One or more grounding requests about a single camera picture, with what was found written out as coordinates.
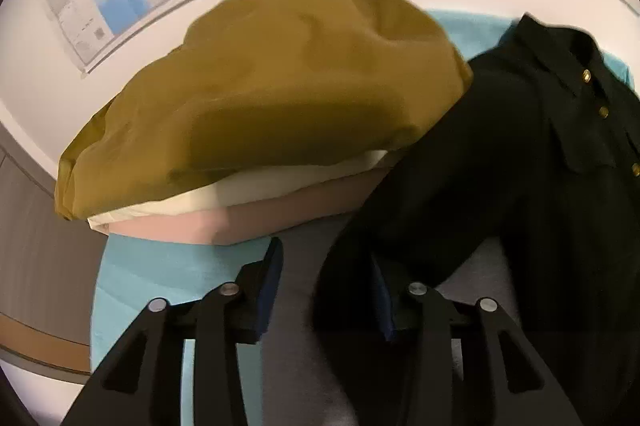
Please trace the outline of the black coat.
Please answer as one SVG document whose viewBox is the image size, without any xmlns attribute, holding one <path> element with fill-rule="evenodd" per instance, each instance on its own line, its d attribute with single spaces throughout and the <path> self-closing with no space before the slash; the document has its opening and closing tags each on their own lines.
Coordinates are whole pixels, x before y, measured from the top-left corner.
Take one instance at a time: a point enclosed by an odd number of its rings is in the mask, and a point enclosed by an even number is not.
<svg viewBox="0 0 640 426">
<path fill-rule="evenodd" d="M 639 420 L 639 100 L 582 30 L 523 16 L 331 246 L 311 324 L 363 425 L 392 424 L 390 313 L 493 238 L 527 339 L 586 425 Z"/>
</svg>

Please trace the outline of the cream folded garment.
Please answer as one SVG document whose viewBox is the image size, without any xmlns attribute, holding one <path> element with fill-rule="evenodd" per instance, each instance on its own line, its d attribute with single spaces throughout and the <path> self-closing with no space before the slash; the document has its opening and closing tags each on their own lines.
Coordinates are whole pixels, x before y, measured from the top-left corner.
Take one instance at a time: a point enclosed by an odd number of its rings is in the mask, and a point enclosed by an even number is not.
<svg viewBox="0 0 640 426">
<path fill-rule="evenodd" d="M 92 230 L 107 233 L 110 224 L 149 216 L 177 216 L 270 198 L 335 179 L 392 166 L 396 152 L 370 151 L 330 166 L 276 166 L 243 170 L 217 182 L 165 198 L 134 204 L 88 218 Z"/>
</svg>

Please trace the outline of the pink folded garment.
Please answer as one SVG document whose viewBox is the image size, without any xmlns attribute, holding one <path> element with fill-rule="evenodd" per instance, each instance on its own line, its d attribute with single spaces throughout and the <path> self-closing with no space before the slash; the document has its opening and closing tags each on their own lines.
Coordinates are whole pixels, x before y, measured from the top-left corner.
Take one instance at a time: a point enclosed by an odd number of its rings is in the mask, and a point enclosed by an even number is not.
<svg viewBox="0 0 640 426">
<path fill-rule="evenodd" d="M 389 172 L 387 168 L 375 168 L 307 186 L 280 198 L 119 221 L 109 224 L 105 232 L 166 243 L 232 245 L 308 221 L 354 212 Z"/>
</svg>

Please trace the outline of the mustard folded garment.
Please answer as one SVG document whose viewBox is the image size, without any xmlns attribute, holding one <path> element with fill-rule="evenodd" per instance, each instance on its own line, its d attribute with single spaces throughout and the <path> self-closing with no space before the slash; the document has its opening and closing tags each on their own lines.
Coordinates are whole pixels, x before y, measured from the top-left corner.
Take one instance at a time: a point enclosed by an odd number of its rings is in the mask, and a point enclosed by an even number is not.
<svg viewBox="0 0 640 426">
<path fill-rule="evenodd" d="M 87 219 L 253 168 L 405 149 L 472 80 L 406 0 L 224 0 L 81 128 L 54 209 Z"/>
</svg>

